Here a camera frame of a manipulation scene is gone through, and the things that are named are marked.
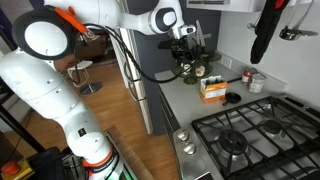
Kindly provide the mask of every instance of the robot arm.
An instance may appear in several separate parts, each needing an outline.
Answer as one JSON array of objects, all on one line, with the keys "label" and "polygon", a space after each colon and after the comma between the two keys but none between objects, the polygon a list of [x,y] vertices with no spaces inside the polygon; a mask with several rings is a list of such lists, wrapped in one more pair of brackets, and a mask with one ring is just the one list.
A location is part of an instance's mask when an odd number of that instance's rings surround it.
[{"label": "robot arm", "polygon": [[[45,4],[60,7],[81,24],[123,27],[146,35],[173,30],[174,38],[195,31],[184,26],[178,0],[160,0],[153,11],[141,15],[121,12],[117,0],[46,0]],[[18,48],[0,59],[0,76],[34,110],[61,125],[70,149],[90,167],[90,180],[108,174],[117,177],[122,169],[120,156],[91,110],[50,66],[52,60],[74,50],[78,32],[68,22],[52,7],[20,16],[13,25],[13,37],[23,51]]]},{"label": "robot arm", "polygon": [[[179,0],[160,0],[154,10],[141,15],[122,12],[117,0],[45,0],[45,4],[64,10],[72,7],[83,24],[107,25],[113,29],[121,27],[145,35],[163,34],[184,26]],[[187,26],[175,33],[187,35],[192,32],[195,32],[194,26]]]}]

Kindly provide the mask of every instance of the black oven mitt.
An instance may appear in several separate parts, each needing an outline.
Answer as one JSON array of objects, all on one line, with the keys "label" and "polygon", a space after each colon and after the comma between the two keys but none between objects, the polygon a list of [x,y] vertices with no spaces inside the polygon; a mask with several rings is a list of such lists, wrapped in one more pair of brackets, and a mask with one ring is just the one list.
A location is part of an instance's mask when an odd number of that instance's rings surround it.
[{"label": "black oven mitt", "polygon": [[251,49],[251,63],[258,64],[266,52],[269,42],[280,20],[283,9],[290,0],[267,0],[261,18],[255,28],[257,38]]}]

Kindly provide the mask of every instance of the white cabinet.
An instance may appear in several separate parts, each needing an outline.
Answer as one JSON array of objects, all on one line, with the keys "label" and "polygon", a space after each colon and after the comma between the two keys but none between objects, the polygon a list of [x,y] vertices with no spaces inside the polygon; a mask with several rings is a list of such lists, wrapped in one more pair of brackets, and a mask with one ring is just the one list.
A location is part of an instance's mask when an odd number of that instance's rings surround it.
[{"label": "white cabinet", "polygon": [[[217,0],[186,0],[187,8],[208,9],[218,11],[257,12],[262,11],[266,0],[228,0],[228,4],[212,4]],[[288,6],[294,5],[296,0],[290,0]],[[310,3],[311,0],[302,0],[301,4]]]}]

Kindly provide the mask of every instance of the paper label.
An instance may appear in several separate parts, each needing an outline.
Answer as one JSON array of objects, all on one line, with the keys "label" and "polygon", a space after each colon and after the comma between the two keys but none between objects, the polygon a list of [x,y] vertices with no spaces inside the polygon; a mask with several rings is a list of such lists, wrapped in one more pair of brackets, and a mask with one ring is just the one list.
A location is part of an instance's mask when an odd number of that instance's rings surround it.
[{"label": "paper label", "polygon": [[216,91],[209,91],[206,92],[206,96],[205,98],[213,98],[213,97],[217,97],[217,96],[223,96],[226,93],[226,89],[219,89]]},{"label": "paper label", "polygon": [[250,82],[250,78],[247,76],[242,76],[242,82]]},{"label": "paper label", "polygon": [[249,92],[251,93],[260,93],[263,87],[263,80],[255,80],[253,79],[250,84]]}]

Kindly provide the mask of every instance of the burner grate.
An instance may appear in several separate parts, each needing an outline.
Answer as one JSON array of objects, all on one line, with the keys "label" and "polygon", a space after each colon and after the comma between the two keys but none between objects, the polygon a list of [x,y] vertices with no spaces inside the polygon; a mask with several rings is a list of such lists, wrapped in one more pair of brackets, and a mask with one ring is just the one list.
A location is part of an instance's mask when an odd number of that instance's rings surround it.
[{"label": "burner grate", "polygon": [[[259,114],[263,119],[259,123],[254,122],[247,116],[248,110]],[[232,118],[231,115],[232,117],[239,117],[251,127],[239,132],[238,128],[234,127],[236,121],[234,119],[238,120],[239,118]],[[320,169],[319,164],[310,155],[316,151],[320,152],[319,123],[277,98],[268,97],[207,116],[193,121],[192,126],[204,142],[209,154],[217,163],[221,174],[226,179],[265,179],[264,174],[266,170],[274,168],[280,170],[291,179],[297,179],[297,175],[286,168],[285,165],[288,163],[295,165],[300,174],[303,175],[308,175],[313,170]],[[213,138],[213,140],[207,138],[203,132],[204,127],[212,128],[213,131],[219,132],[219,136]],[[265,138],[271,146],[276,148],[277,153],[270,157],[261,151],[261,149],[248,143],[242,133],[250,131],[257,131],[259,136]],[[310,136],[310,134],[304,131],[316,134],[317,136]],[[300,142],[296,140],[296,134],[301,136],[304,141]],[[284,148],[275,140],[283,139],[284,137],[292,142],[291,148]],[[259,156],[260,159],[253,161],[252,154]],[[227,159],[227,163],[223,162],[221,155]],[[237,158],[240,156],[242,157],[242,162],[246,161],[246,165],[233,169],[234,164],[238,163]],[[306,157],[311,162],[312,167],[304,167],[298,160],[301,157]]]}]

